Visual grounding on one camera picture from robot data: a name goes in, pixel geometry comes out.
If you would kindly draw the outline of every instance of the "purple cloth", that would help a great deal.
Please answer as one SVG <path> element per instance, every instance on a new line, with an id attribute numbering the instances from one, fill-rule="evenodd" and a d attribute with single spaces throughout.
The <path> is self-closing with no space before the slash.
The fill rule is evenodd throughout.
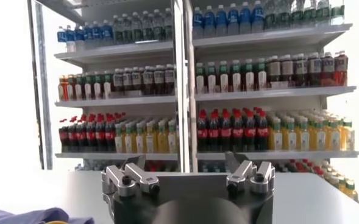
<path id="1" fill-rule="evenodd" d="M 68 214 L 60 208 L 32 211 L 19 215 L 0 210 L 0 224 L 41 224 L 51 221 L 63 221 L 69 224 L 94 224 L 92 218 L 69 218 Z"/>

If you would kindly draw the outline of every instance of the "water bottle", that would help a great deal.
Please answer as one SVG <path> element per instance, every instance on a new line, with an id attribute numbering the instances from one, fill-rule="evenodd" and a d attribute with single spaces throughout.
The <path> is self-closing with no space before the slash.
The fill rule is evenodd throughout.
<path id="1" fill-rule="evenodd" d="M 164 40 L 163 26 L 165 23 L 163 18 L 160 16 L 159 9 L 154 10 L 154 20 L 152 23 L 154 25 L 155 39 L 160 41 Z"/>
<path id="2" fill-rule="evenodd" d="M 93 37 L 93 29 L 90 24 L 84 23 L 84 48 L 92 49 L 94 48 L 94 37 Z"/>
<path id="3" fill-rule="evenodd" d="M 149 17 L 148 11 L 143 11 L 143 18 L 141 19 L 141 22 L 143 23 L 143 39 L 153 40 L 154 30 L 152 28 L 152 20 L 151 17 Z"/>
<path id="4" fill-rule="evenodd" d="M 75 52 L 75 31 L 71 30 L 71 26 L 67 25 L 65 31 L 67 52 Z"/>
<path id="5" fill-rule="evenodd" d="M 203 17 L 199 7 L 194 8 L 193 14 L 193 39 L 201 39 L 203 36 Z"/>
<path id="6" fill-rule="evenodd" d="M 59 43 L 59 50 L 60 52 L 64 52 L 67 50 L 66 48 L 66 42 L 67 42 L 67 37 L 65 34 L 65 30 L 63 29 L 62 26 L 59 26 L 59 31 L 57 31 L 57 42 Z"/>
<path id="7" fill-rule="evenodd" d="M 254 9 L 252 10 L 252 32 L 262 32 L 263 31 L 263 8 L 259 0 L 255 1 Z"/>
<path id="8" fill-rule="evenodd" d="M 118 18 L 118 15 L 113 15 L 113 43 L 122 44 L 123 43 L 123 19 Z"/>
<path id="9" fill-rule="evenodd" d="M 204 16 L 204 37 L 215 37 L 216 36 L 216 27 L 215 27 L 215 14 L 211 10 L 211 6 L 206 6 L 206 12 Z"/>
<path id="10" fill-rule="evenodd" d="M 75 26 L 75 47 L 76 51 L 84 51 L 84 31 L 79 24 Z"/>
<path id="11" fill-rule="evenodd" d="M 172 13 L 170 8 L 166 8 L 165 34 L 166 40 L 172 40 Z"/>
<path id="12" fill-rule="evenodd" d="M 123 31 L 124 43 L 132 43 L 132 22 L 126 13 L 123 14 Z"/>
<path id="13" fill-rule="evenodd" d="M 113 45 L 113 28 L 105 19 L 102 25 L 102 46 Z"/>
<path id="14" fill-rule="evenodd" d="M 216 35 L 223 37 L 227 35 L 227 14 L 223 5 L 218 5 L 216 14 Z"/>
<path id="15" fill-rule="evenodd" d="M 132 17 L 132 31 L 133 31 L 133 40 L 142 41 L 143 40 L 143 28 L 141 26 L 141 20 L 137 12 L 133 12 Z"/>
<path id="16" fill-rule="evenodd" d="M 248 7 L 248 2 L 243 2 L 242 6 L 239 17 L 240 34 L 251 33 L 251 11 Z"/>
<path id="17" fill-rule="evenodd" d="M 102 29 L 97 21 L 93 22 L 93 47 L 100 47 L 102 43 Z"/>
<path id="18" fill-rule="evenodd" d="M 239 34 L 239 11 L 235 3 L 231 3 L 228 13 L 228 35 Z"/>

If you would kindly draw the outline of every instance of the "white shelf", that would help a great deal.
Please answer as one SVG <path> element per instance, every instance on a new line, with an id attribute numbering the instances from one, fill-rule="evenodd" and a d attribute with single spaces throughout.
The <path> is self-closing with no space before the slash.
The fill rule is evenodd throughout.
<path id="1" fill-rule="evenodd" d="M 242 34 L 225 37 L 203 38 L 193 40 L 193 46 L 211 48 L 221 46 L 247 46 L 253 48 L 275 48 L 317 45 L 322 48 L 338 36 L 348 31 L 352 24 L 309 27 L 302 29 L 277 30 L 262 33 Z"/>
<path id="2" fill-rule="evenodd" d="M 99 47 L 82 52 L 70 52 L 55 54 L 57 59 L 67 61 L 69 63 L 82 66 L 85 64 L 100 63 L 102 61 L 122 60 L 126 56 L 132 58 L 148 57 L 151 54 L 159 52 L 172 51 L 172 41 L 124 44 L 109 47 Z"/>
<path id="3" fill-rule="evenodd" d="M 104 160 L 125 160 L 127 158 L 140 156 L 143 154 L 135 153 L 77 153 L 77 152 L 69 152 L 69 153 L 56 153 L 57 158 L 74 158 L 74 159 L 104 159 Z M 145 154 L 147 160 L 170 160 L 177 161 L 178 155 L 173 154 Z"/>
<path id="4" fill-rule="evenodd" d="M 232 99 L 258 99 L 273 97 L 297 97 L 297 96 L 333 96 L 344 93 L 351 93 L 356 86 L 335 86 L 335 87 L 317 87 L 317 88 L 291 88 L 277 89 L 266 91 L 252 92 L 235 92 L 235 93 L 213 93 L 213 94 L 197 94 L 196 101 L 211 100 L 232 100 Z"/>
<path id="5" fill-rule="evenodd" d="M 101 106 L 115 106 L 115 105 L 141 105 L 154 103 L 175 103 L 175 96 L 144 96 L 132 98 L 116 98 L 104 100 L 74 100 L 56 102 L 57 107 L 101 107 Z"/>
<path id="6" fill-rule="evenodd" d="M 329 159 L 329 158 L 356 158 L 356 151 L 271 151 L 271 152 L 247 152 L 245 154 L 251 160 L 267 159 Z M 197 153 L 199 160 L 224 160 L 224 153 Z"/>

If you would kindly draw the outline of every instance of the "gray countertop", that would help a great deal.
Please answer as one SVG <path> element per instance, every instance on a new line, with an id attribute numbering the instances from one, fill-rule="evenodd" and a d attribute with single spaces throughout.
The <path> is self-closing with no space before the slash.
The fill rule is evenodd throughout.
<path id="1" fill-rule="evenodd" d="M 0 209 L 22 213 L 60 207 L 71 217 L 111 224 L 101 195 L 101 173 L 42 171 L 0 175 Z M 310 173 L 277 173 L 273 223 L 359 223 L 359 204 Z"/>

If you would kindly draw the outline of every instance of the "bottle label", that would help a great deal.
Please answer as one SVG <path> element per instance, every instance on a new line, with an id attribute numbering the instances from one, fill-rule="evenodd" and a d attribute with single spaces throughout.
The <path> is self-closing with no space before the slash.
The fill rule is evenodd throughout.
<path id="1" fill-rule="evenodd" d="M 94 83 L 95 99 L 101 98 L 101 84 Z"/>
<path id="2" fill-rule="evenodd" d="M 250 138 L 255 137 L 256 133 L 257 133 L 256 128 L 245 128 L 244 129 L 245 137 L 250 137 Z"/>
<path id="3" fill-rule="evenodd" d="M 170 153 L 175 153 L 177 148 L 177 141 L 176 141 L 176 135 L 170 134 L 168 135 L 168 148 Z"/>
<path id="4" fill-rule="evenodd" d="M 259 90 L 266 90 L 267 89 L 267 78 L 266 72 L 260 71 L 258 73 L 258 83 L 259 83 Z"/>
<path id="5" fill-rule="evenodd" d="M 143 137 L 136 136 L 136 143 L 137 143 L 137 153 L 144 153 Z"/>
<path id="6" fill-rule="evenodd" d="M 131 136 L 125 136 L 125 148 L 126 148 L 126 153 L 132 153 L 132 137 Z"/>
<path id="7" fill-rule="evenodd" d="M 234 128 L 232 130 L 233 137 L 242 138 L 243 137 L 243 129 L 242 128 Z"/>
<path id="8" fill-rule="evenodd" d="M 309 133 L 301 133 L 301 150 L 309 150 Z"/>
<path id="9" fill-rule="evenodd" d="M 274 133 L 274 147 L 275 150 L 282 149 L 282 133 Z"/>
<path id="10" fill-rule="evenodd" d="M 247 72 L 246 73 L 246 91 L 254 90 L 254 73 Z"/>
<path id="11" fill-rule="evenodd" d="M 154 82 L 154 73 L 146 71 L 143 73 L 143 82 L 144 84 L 153 84 Z"/>
<path id="12" fill-rule="evenodd" d="M 153 136 L 147 136 L 147 152 L 153 153 L 155 150 L 154 145 L 154 137 Z"/>
<path id="13" fill-rule="evenodd" d="M 316 142 L 318 144 L 318 150 L 324 150 L 325 149 L 325 133 L 324 131 L 318 131 Z"/>
<path id="14" fill-rule="evenodd" d="M 289 146 L 288 146 L 288 149 L 289 150 L 295 150 L 297 149 L 297 135 L 295 132 L 291 132 L 289 133 L 288 135 L 288 143 L 289 143 Z"/>
<path id="15" fill-rule="evenodd" d="M 156 84 L 161 84 L 165 82 L 165 73 L 163 71 L 155 71 L 154 78 Z"/>
<path id="16" fill-rule="evenodd" d="M 206 129 L 197 130 L 197 137 L 198 138 L 207 138 L 208 137 L 208 130 L 206 130 Z"/>
<path id="17" fill-rule="evenodd" d="M 209 90 L 209 93 L 216 92 L 216 76 L 215 75 L 208 76 L 208 90 Z"/>
<path id="18" fill-rule="evenodd" d="M 340 149 L 340 133 L 338 131 L 331 132 L 331 150 Z"/>
<path id="19" fill-rule="evenodd" d="M 89 83 L 84 84 L 84 91 L 86 94 L 86 99 L 91 100 L 91 85 Z"/>
<path id="20" fill-rule="evenodd" d="M 222 128 L 221 129 L 221 137 L 230 137 L 231 134 L 232 134 L 231 128 Z"/>
<path id="21" fill-rule="evenodd" d="M 123 139 L 121 136 L 115 137 L 115 143 L 116 143 L 116 150 L 118 153 L 123 152 Z"/>
<path id="22" fill-rule="evenodd" d="M 258 137 L 268 137 L 269 129 L 268 128 L 257 128 Z"/>
<path id="23" fill-rule="evenodd" d="M 222 93 L 229 92 L 228 75 L 227 74 L 222 74 L 220 76 L 220 79 L 221 79 L 221 92 Z"/>
<path id="24" fill-rule="evenodd" d="M 67 94 L 69 100 L 74 99 L 74 91 L 72 85 L 67 85 Z"/>
<path id="25" fill-rule="evenodd" d="M 204 76 L 199 75 L 197 76 L 197 93 L 205 93 L 204 88 Z"/>
<path id="26" fill-rule="evenodd" d="M 233 81 L 233 92 L 240 92 L 241 91 L 240 73 L 234 73 L 234 75 L 232 75 L 232 81 Z"/>

